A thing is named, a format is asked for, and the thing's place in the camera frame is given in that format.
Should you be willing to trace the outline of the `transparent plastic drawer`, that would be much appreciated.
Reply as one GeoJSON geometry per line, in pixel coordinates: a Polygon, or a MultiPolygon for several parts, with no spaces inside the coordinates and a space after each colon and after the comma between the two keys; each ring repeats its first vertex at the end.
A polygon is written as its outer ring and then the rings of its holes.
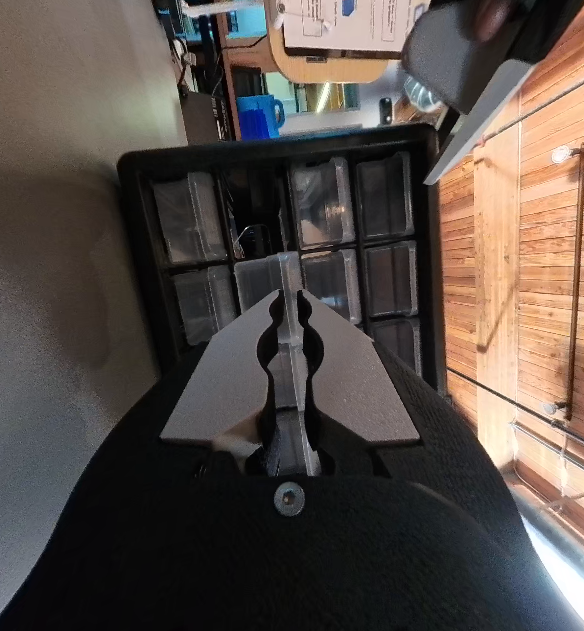
{"type": "Polygon", "coordinates": [[[234,268],[241,312],[275,290],[284,295],[278,327],[279,351],[269,363],[276,405],[276,430],[268,451],[274,475],[315,476],[321,472],[317,452],[306,434],[304,410],[308,366],[303,353],[303,328],[297,314],[297,293],[303,288],[298,253],[287,252],[237,263],[234,268]]]}

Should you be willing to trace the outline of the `blue mug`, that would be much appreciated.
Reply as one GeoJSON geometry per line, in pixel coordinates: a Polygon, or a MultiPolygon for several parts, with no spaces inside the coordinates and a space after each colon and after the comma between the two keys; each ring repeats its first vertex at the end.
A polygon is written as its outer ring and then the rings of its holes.
{"type": "Polygon", "coordinates": [[[240,134],[243,141],[280,137],[286,121],[283,103],[272,95],[238,97],[236,99],[240,134]]]}

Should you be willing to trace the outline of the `curved plywood panel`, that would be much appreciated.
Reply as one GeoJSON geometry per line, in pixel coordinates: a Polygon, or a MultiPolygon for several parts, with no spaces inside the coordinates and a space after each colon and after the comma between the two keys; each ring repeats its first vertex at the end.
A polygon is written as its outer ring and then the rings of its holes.
{"type": "Polygon", "coordinates": [[[281,74],[293,83],[369,83],[377,80],[401,51],[338,51],[285,46],[279,1],[264,1],[270,50],[281,74]]]}

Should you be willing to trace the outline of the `rows of small clear drawers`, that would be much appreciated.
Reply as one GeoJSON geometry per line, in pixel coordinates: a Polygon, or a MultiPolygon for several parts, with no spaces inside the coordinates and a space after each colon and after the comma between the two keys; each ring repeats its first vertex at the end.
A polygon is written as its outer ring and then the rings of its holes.
{"type": "Polygon", "coordinates": [[[194,346],[240,315],[237,263],[295,252],[303,288],[422,375],[406,155],[190,172],[154,183],[179,330],[194,346]]]}

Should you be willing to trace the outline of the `shiny metal object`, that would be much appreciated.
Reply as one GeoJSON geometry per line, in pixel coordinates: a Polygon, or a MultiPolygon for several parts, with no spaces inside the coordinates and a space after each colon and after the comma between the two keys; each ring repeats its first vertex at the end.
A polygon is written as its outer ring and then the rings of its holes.
{"type": "Polygon", "coordinates": [[[404,92],[410,104],[422,114],[432,114],[444,106],[437,95],[411,75],[406,75],[404,92]]]}

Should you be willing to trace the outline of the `brown wooden shelf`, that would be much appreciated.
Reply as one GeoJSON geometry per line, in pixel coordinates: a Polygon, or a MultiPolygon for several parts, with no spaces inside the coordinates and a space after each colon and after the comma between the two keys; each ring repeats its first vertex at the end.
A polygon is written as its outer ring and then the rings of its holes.
{"type": "Polygon", "coordinates": [[[226,14],[219,15],[216,24],[222,49],[221,60],[233,138],[240,141],[241,130],[232,70],[240,67],[269,72],[275,70],[275,65],[267,34],[259,37],[231,37],[226,14]]]}

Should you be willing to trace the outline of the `black equipment box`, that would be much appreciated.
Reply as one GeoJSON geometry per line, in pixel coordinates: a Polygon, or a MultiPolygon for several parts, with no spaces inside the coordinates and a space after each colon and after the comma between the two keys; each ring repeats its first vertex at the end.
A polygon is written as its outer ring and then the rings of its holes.
{"type": "Polygon", "coordinates": [[[179,103],[188,146],[234,139],[223,99],[186,90],[179,93],[179,103]]]}

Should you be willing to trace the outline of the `person's left hand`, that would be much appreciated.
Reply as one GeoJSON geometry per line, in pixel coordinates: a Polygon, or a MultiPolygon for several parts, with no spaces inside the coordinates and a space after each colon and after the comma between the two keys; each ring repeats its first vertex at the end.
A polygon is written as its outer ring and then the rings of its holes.
{"type": "Polygon", "coordinates": [[[513,11],[514,1],[479,1],[472,32],[477,42],[489,42],[500,31],[513,11]]]}

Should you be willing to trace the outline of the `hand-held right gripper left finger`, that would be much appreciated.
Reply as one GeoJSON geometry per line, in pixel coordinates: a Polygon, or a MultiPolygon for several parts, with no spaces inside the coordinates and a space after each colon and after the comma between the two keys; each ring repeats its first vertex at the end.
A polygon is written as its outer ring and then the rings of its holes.
{"type": "Polygon", "coordinates": [[[267,472],[276,441],[275,386],[280,290],[270,292],[210,339],[160,439],[228,453],[242,473],[267,472]]]}

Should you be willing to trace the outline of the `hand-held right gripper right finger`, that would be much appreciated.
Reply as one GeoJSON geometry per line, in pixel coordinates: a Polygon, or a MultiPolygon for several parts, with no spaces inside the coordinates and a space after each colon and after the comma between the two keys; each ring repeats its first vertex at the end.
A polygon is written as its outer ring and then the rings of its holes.
{"type": "Polygon", "coordinates": [[[372,339],[307,290],[297,294],[311,408],[369,446],[415,444],[420,435],[372,339]]]}

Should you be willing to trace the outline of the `white paper sheet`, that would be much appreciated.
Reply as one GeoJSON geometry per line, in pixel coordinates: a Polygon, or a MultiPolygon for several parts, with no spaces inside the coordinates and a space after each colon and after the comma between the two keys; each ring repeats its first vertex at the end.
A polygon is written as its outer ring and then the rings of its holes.
{"type": "Polygon", "coordinates": [[[379,51],[398,52],[430,1],[375,1],[374,38],[379,51]]]}
{"type": "Polygon", "coordinates": [[[374,1],[280,1],[278,9],[288,48],[380,50],[374,1]]]}

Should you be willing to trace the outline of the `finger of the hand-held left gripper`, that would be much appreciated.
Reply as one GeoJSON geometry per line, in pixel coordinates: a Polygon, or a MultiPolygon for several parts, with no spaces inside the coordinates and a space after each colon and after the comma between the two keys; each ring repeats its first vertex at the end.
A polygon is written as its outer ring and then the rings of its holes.
{"type": "Polygon", "coordinates": [[[471,111],[462,115],[456,132],[444,142],[436,162],[424,179],[425,185],[435,185],[476,146],[491,122],[517,94],[536,66],[524,60],[508,59],[498,67],[471,111]]]}

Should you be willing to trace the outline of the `black drawer cabinet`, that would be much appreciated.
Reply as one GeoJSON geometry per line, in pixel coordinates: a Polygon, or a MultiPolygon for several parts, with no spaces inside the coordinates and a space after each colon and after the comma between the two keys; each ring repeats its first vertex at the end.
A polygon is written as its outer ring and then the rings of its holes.
{"type": "Polygon", "coordinates": [[[178,181],[190,172],[218,175],[227,169],[261,168],[321,162],[343,156],[350,169],[351,195],[356,198],[355,165],[384,160],[395,154],[407,156],[414,236],[417,244],[417,286],[421,325],[422,378],[440,395],[447,395],[446,344],[443,312],[439,193],[424,179],[436,160],[437,133],[427,124],[396,128],[320,134],[317,137],[287,136],[252,142],[217,143],[131,152],[118,162],[122,213],[133,256],[138,286],[149,325],[160,374],[170,372],[191,348],[179,330],[179,315],[171,274],[178,272],[168,262],[155,209],[152,185],[178,181]]]}

